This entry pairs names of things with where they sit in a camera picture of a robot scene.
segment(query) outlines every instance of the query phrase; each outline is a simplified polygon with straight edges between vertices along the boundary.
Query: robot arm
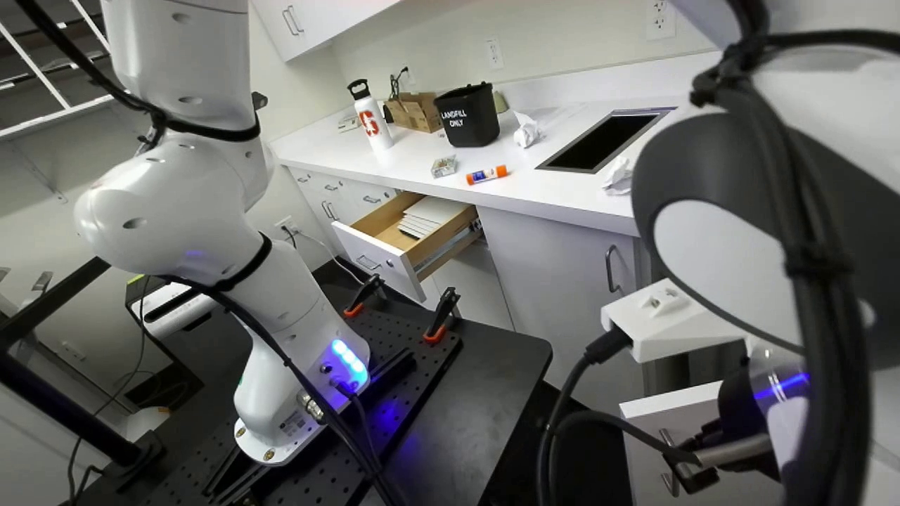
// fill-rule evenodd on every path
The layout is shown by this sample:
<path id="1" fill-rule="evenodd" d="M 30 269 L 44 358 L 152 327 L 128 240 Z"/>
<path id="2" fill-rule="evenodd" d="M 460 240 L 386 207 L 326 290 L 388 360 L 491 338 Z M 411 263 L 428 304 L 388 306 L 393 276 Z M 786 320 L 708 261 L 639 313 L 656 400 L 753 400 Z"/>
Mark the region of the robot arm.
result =
<path id="1" fill-rule="evenodd" d="M 253 352 L 232 393 L 232 435 L 253 460 L 287 463 L 321 432 L 314 400 L 342 411 L 345 387 L 364 387 L 369 342 L 338 317 L 300 255 L 245 214 L 270 183 L 262 141 L 227 136 L 256 130 L 248 3 L 103 0 L 103 20 L 116 75 L 170 130 L 79 197 L 76 227 L 120 269 L 232 300 L 312 379 L 314 391 L 304 391 L 245 327 Z"/>

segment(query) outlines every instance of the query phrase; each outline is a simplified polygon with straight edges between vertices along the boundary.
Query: small box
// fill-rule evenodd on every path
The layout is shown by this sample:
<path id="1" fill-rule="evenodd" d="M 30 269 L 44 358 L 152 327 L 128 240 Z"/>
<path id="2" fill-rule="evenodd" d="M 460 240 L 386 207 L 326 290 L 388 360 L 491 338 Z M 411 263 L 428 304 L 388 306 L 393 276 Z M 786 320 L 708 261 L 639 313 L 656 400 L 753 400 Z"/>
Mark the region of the small box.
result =
<path id="1" fill-rule="evenodd" d="M 411 114 L 405 113 L 405 107 L 401 107 L 405 98 L 408 98 L 408 95 L 395 95 L 395 98 L 391 98 L 386 107 L 388 107 L 391 120 L 393 120 L 395 127 L 414 130 L 416 123 L 414 123 L 414 119 L 411 119 Z"/>
<path id="2" fill-rule="evenodd" d="M 432 100 L 436 100 L 432 93 L 419 93 L 419 95 L 411 95 L 408 100 L 401 100 L 401 109 L 416 123 L 414 130 L 422 130 L 422 133 L 442 130 L 442 113 Z"/>
<path id="3" fill-rule="evenodd" d="M 416 95 L 401 93 L 391 98 L 386 107 L 391 109 L 391 119 L 395 127 L 432 133 L 432 130 L 442 130 L 442 113 L 432 100 L 436 100 L 432 93 L 416 93 Z"/>

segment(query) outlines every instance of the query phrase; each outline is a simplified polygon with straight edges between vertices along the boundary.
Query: white cabinet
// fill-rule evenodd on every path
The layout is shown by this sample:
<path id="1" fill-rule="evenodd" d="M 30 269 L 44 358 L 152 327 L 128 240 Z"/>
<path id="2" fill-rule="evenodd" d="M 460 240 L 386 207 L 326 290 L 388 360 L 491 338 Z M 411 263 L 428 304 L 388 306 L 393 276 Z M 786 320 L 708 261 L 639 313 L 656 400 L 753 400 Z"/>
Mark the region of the white cabinet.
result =
<path id="1" fill-rule="evenodd" d="M 602 334 L 599 306 L 650 282 L 640 244 L 629 235 L 491 207 L 477 207 L 477 216 L 513 332 L 544 338 L 553 346 L 544 379 L 560 387 L 584 346 Z M 616 411 L 622 396 L 644 396 L 640 369 L 626 353 L 589 369 L 577 387 L 580 401 L 602 411 Z"/>
<path id="2" fill-rule="evenodd" d="M 308 202 L 318 225 L 326 231 L 329 244 L 333 249 L 339 249 L 339 242 L 331 231 L 331 223 L 350 225 L 360 216 L 370 214 L 374 207 L 395 197 L 393 188 L 326 178 L 304 166 L 280 166 L 280 168 L 287 168 L 288 178 L 298 183 L 304 200 Z"/>
<path id="3" fill-rule="evenodd" d="M 360 26 L 400 0 L 253 0 L 259 23 L 283 62 Z"/>

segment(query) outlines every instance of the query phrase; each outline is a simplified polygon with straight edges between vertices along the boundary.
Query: open drawer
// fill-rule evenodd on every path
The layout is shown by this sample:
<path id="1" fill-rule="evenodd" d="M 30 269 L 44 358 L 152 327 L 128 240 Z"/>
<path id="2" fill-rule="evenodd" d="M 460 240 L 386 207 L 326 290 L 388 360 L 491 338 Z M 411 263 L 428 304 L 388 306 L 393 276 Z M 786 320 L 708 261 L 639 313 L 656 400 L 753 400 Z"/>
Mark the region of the open drawer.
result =
<path id="1" fill-rule="evenodd" d="M 357 266 L 377 273 L 388 286 L 414 300 L 425 300 L 422 277 L 480 240 L 473 204 L 450 214 L 422 240 L 401 234 L 400 223 L 419 200 L 422 193 L 395 193 L 353 225 L 331 223 L 342 252 Z"/>

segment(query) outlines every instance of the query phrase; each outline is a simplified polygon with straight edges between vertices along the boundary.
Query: countertop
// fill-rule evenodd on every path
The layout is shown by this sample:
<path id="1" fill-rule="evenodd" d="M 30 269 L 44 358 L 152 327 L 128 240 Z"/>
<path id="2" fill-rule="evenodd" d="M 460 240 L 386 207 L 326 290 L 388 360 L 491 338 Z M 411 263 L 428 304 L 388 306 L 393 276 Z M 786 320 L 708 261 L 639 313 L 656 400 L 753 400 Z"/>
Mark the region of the countertop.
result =
<path id="1" fill-rule="evenodd" d="M 357 183 L 388 186 L 443 200 L 457 200 L 480 207 L 498 207 L 566 225 L 639 235 L 629 197 L 609 197 L 603 190 L 613 168 L 633 164 L 640 145 L 664 127 L 692 114 L 686 105 L 686 84 L 692 72 L 705 65 L 705 55 L 644 62 L 633 68 L 613 68 L 599 72 L 566 75 L 561 84 L 516 84 L 505 93 L 511 109 L 525 113 L 540 123 L 542 138 L 532 148 L 519 148 L 511 136 L 516 120 L 511 113 L 499 114 L 499 138 L 480 148 L 452 148 L 443 133 L 393 130 L 393 145 L 374 151 L 363 130 L 338 130 L 345 113 L 314 120 L 277 144 L 273 151 L 280 166 L 296 166 L 318 173 L 349 178 Z M 580 86 L 580 100 L 566 100 L 571 86 Z M 656 120 L 639 141 L 609 157 L 595 173 L 540 171 L 536 166 L 577 141 L 587 127 L 599 123 L 613 109 L 674 107 Z M 436 179 L 432 159 L 454 155 L 457 173 Z M 463 173 L 476 168 L 509 166 L 505 179 L 467 186 Z"/>

